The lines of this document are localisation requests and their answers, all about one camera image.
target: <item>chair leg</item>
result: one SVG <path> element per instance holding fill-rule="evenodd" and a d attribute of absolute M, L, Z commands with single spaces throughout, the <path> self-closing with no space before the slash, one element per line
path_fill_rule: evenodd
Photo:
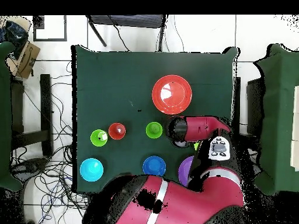
<path fill-rule="evenodd" d="M 160 38 L 159 38 L 159 49 L 158 49 L 158 51 L 162 51 L 162 42 L 163 42 L 164 28 L 165 28 L 165 26 L 162 26 L 160 28 Z"/>
<path fill-rule="evenodd" d="M 98 37 L 98 39 L 100 40 L 100 42 L 103 44 L 104 47 L 107 46 L 107 44 L 105 43 L 105 41 L 103 40 L 102 36 L 99 34 L 99 32 L 97 31 L 95 25 L 93 25 L 93 23 L 91 21 L 88 22 L 90 27 L 92 28 L 92 30 L 95 32 L 96 36 Z"/>

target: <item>black cloth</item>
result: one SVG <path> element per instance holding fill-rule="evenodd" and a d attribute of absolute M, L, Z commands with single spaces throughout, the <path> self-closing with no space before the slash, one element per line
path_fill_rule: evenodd
<path fill-rule="evenodd" d="M 13 52 L 12 56 L 12 58 L 15 60 L 19 59 L 27 39 L 28 34 L 26 30 L 10 20 L 6 21 L 5 27 L 0 29 L 0 43 L 9 41 L 16 47 L 16 50 Z"/>

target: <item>green tablecloth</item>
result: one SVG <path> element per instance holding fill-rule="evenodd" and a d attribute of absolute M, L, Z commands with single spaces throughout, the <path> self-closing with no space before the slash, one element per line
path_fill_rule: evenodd
<path fill-rule="evenodd" d="M 299 85 L 299 52 L 280 45 L 269 46 L 267 56 L 256 64 L 266 91 L 259 163 L 264 170 L 255 180 L 265 194 L 299 192 L 299 171 L 290 166 L 294 88 Z"/>
<path fill-rule="evenodd" d="M 19 191 L 23 185 L 13 178 L 9 171 L 12 147 L 12 103 L 11 74 L 6 58 L 14 50 L 15 46 L 12 43 L 0 43 L 0 187 Z"/>
<path fill-rule="evenodd" d="M 143 161 L 151 155 L 163 158 L 165 178 L 178 182 L 179 165 L 194 154 L 193 147 L 179 149 L 165 134 L 158 139 L 145 134 L 149 122 L 163 125 L 168 117 L 155 108 L 151 98 L 155 82 L 165 75 L 179 75 L 191 85 L 192 102 L 181 115 L 231 118 L 232 63 L 237 48 L 225 54 L 91 52 L 80 46 L 75 51 L 78 192 L 98 192 L 121 173 L 143 174 Z M 114 122 L 126 126 L 126 136 L 119 141 L 108 137 L 105 146 L 93 146 L 91 133 L 96 129 L 108 131 Z M 103 163 L 104 174 L 96 182 L 80 176 L 80 165 L 87 158 Z"/>

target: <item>light green bowl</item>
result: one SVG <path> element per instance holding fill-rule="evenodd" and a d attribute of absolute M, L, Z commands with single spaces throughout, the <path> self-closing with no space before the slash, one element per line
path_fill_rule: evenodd
<path fill-rule="evenodd" d="M 158 122 L 150 122 L 147 125 L 145 132 L 149 138 L 159 138 L 163 133 L 163 128 Z"/>
<path fill-rule="evenodd" d="M 101 129 L 96 129 L 92 134 L 91 134 L 91 142 L 93 145 L 97 147 L 102 147 L 106 144 L 108 140 L 108 134 L 106 131 L 103 131 Z"/>

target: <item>white tile floor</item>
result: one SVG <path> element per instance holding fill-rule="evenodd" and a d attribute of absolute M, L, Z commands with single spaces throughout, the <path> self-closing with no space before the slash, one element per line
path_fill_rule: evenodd
<path fill-rule="evenodd" d="M 32 21 L 32 16 L 25 16 Z M 286 47 L 295 50 L 299 48 L 299 21 L 298 17 L 291 15 L 170 15 L 167 21 L 166 40 L 170 52 L 183 51 L 181 40 L 176 33 L 176 28 L 183 40 L 184 50 L 187 52 L 198 51 L 202 53 L 221 53 L 230 46 L 237 46 L 241 49 L 238 58 L 237 75 L 241 77 L 241 114 L 240 122 L 247 123 L 246 114 L 246 84 L 247 81 L 260 77 L 257 67 L 252 62 L 263 58 L 266 55 L 267 46 L 271 43 L 283 43 Z M 45 29 L 37 30 L 36 35 L 39 39 L 61 38 L 63 36 L 62 16 L 45 16 Z M 119 27 L 120 34 L 131 51 L 154 52 L 159 29 L 145 29 L 135 27 Z M 69 75 L 66 68 L 71 59 L 71 45 L 82 45 L 94 51 L 125 51 L 120 41 L 116 29 L 113 26 L 97 25 L 97 30 L 107 43 L 103 47 L 95 36 L 92 29 L 88 26 L 85 16 L 67 16 L 67 41 L 53 42 L 40 41 L 33 42 L 33 25 L 29 31 L 29 41 L 40 47 L 40 54 L 34 65 L 34 76 L 25 80 L 25 91 L 35 103 L 40 106 L 40 74 L 50 74 L 52 78 L 60 75 Z M 63 76 L 52 79 L 52 84 L 56 82 L 71 83 L 71 76 Z M 71 86 L 58 84 L 52 87 L 52 93 L 57 96 L 64 104 L 62 119 L 72 126 L 72 96 Z M 61 108 L 61 103 L 53 98 L 54 102 Z M 25 131 L 36 131 L 40 128 L 40 114 L 32 105 L 26 95 L 24 95 L 23 120 Z M 60 132 L 59 111 L 53 105 L 53 123 Z M 241 132 L 246 134 L 246 125 L 241 125 Z M 62 135 L 64 145 L 70 144 L 71 136 Z M 54 142 L 54 149 L 61 146 L 58 139 Z M 28 152 L 23 155 L 24 159 L 42 157 L 40 144 L 27 147 Z M 62 159 L 62 152 L 55 155 L 53 160 Z M 36 179 L 39 188 L 47 191 L 46 186 Z M 40 201 L 44 195 L 31 179 L 25 192 L 25 215 L 26 219 L 33 219 L 36 223 L 42 217 Z M 57 224 L 58 219 L 65 211 L 64 206 L 53 207 L 50 220 L 45 220 L 43 224 Z M 61 218 L 59 224 L 81 224 L 81 216 L 76 209 L 69 209 Z"/>

